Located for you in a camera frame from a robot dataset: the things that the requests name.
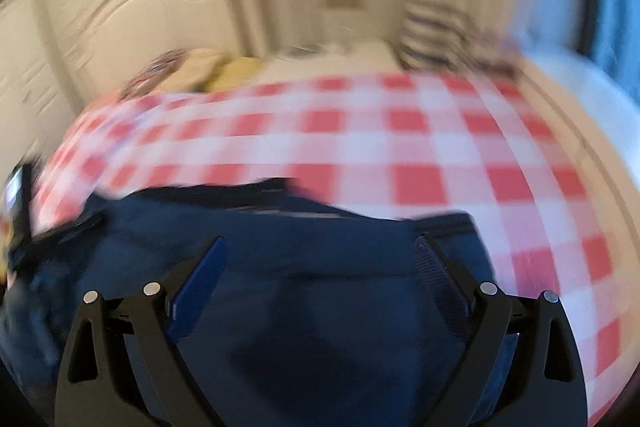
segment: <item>bed frame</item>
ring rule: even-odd
[[[266,57],[271,43],[262,0],[98,0],[76,20],[66,58],[89,102],[176,48]]]

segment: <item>dark blue garment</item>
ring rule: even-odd
[[[371,219],[290,196],[276,207],[281,213],[92,196],[85,212],[105,211],[105,226],[60,245],[33,281],[7,293],[2,359],[23,387],[55,382],[86,291],[138,292],[220,234],[226,271],[178,347],[225,422],[409,425],[433,406],[465,347],[415,267],[416,237],[443,229],[443,218]],[[438,241],[477,279],[492,279],[473,231]],[[128,347],[145,402],[163,417],[135,343]],[[512,353],[503,349],[476,419],[495,406]]]

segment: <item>checkered bedsheet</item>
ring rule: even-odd
[[[75,216],[94,190],[270,176],[367,216],[471,213],[505,292],[561,295],[592,423],[638,363],[621,356],[623,307],[575,169],[518,91],[487,78],[318,78],[94,108],[46,166],[36,221]]]

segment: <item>silver screw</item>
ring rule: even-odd
[[[480,285],[480,291],[486,295],[495,295],[498,293],[498,286],[492,282],[483,282]]]
[[[98,292],[91,290],[90,292],[87,292],[84,294],[84,297],[82,297],[82,300],[86,303],[86,304],[91,304],[92,302],[97,301],[98,299]]]
[[[545,299],[548,300],[549,302],[553,302],[553,303],[558,302],[558,294],[556,292],[547,290],[544,292],[543,295],[545,296]]]
[[[160,291],[160,285],[157,282],[147,283],[143,289],[145,295],[155,295]]]

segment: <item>brown wall outlet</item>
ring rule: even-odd
[[[322,0],[325,10],[362,10],[364,0]]]

